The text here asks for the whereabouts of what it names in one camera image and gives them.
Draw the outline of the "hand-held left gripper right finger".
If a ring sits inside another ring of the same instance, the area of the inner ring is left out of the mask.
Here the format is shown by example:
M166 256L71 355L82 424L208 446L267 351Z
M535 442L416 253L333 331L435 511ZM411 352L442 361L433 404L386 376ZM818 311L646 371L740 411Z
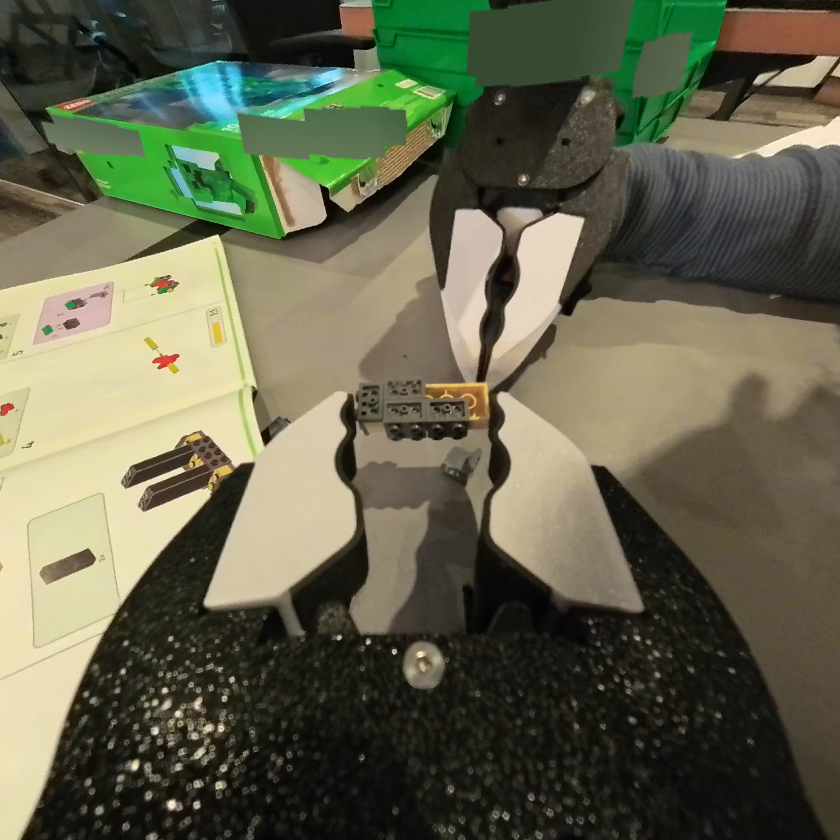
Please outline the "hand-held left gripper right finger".
M503 392L492 403L491 490L476 557L479 615L504 602L638 615L630 564L588 458Z

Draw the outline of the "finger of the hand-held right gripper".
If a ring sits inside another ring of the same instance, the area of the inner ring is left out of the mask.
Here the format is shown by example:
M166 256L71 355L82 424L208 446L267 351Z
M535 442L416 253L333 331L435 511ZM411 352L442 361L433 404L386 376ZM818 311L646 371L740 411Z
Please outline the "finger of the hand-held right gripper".
M552 213L522 228L513 254L516 280L490 352L488 384L503 383L512 375L560 312L584 224L582 216Z
M446 279L440 297L448 341L465 382L500 384L511 289L505 288L505 235L487 212L455 212Z

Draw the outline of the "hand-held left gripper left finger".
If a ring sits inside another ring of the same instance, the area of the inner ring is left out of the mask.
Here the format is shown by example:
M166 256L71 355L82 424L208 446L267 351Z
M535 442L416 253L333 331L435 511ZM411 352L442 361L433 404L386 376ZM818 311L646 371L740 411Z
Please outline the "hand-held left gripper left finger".
M365 583L354 399L336 392L257 457L206 590L210 612L277 609L290 635L349 616Z

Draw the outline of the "small grey brick piece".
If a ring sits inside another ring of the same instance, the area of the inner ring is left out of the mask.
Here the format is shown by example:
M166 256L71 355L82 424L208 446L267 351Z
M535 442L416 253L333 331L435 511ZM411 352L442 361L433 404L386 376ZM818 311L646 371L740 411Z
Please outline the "small grey brick piece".
M481 456L480 448L467 449L454 446L444 457L440 471L445 477L464 487L476 472Z

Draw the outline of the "grey and tan brick assembly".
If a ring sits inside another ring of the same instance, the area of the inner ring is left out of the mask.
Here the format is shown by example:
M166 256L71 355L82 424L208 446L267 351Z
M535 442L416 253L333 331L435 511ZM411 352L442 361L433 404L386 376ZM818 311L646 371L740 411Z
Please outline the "grey and tan brick assembly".
M490 420L487 383L427 383L421 379L360 383L354 395L355 421L366 433L393 442L461 440Z

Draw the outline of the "person's right forearm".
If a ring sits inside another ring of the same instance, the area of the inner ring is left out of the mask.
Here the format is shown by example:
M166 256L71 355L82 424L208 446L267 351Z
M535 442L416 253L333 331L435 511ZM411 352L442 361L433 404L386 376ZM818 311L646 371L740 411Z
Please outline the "person's right forearm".
M839 148L763 157L639 144L602 259L784 298L839 302Z

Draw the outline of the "grey desk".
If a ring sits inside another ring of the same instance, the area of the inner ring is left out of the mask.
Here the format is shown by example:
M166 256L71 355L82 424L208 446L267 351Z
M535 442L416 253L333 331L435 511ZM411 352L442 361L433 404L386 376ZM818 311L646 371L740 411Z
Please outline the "grey desk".
M222 233L260 386L297 417L371 374L448 374L434 178L275 241ZM773 690L838 680L838 308L601 267L512 387L707 577Z

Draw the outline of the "green plastic crate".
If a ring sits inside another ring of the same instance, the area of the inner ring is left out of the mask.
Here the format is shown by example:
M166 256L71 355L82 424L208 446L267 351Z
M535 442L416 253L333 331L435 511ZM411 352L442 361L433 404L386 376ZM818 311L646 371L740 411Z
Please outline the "green plastic crate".
M467 71L469 14L489 2L373 1L373 36L380 66L455 93L443 145L454 149L463 133L468 107L482 89ZM624 111L616 131L618 148L652 143L672 126L698 89L708 67L727 3L725 1L636 1L629 17L620 65L612 80ZM677 83L657 96L633 94L637 64L648 41L690 34L689 52Z

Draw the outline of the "instruction booklet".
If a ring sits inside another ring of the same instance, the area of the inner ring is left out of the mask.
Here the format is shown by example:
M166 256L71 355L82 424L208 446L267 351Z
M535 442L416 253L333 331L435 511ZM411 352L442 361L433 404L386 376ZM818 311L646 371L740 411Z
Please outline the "instruction booklet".
M263 448L224 245L2 291L1 677L100 636Z

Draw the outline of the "white paper sheet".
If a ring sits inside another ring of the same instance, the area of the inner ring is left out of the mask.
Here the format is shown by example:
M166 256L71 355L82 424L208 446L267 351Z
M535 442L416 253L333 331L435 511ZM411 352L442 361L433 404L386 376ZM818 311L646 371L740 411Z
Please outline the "white paper sheet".
M739 160L758 156L769 158L791 148L818 150L826 146L839 146L839 123L839 117L835 117L826 125L795 132L756 150L735 155L733 159Z

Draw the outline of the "green toy box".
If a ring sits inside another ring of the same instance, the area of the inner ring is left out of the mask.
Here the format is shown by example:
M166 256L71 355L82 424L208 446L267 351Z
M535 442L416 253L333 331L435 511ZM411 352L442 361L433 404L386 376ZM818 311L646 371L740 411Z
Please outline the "green toy box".
M48 106L43 128L105 196L284 238L393 183L454 99L394 69L219 60Z

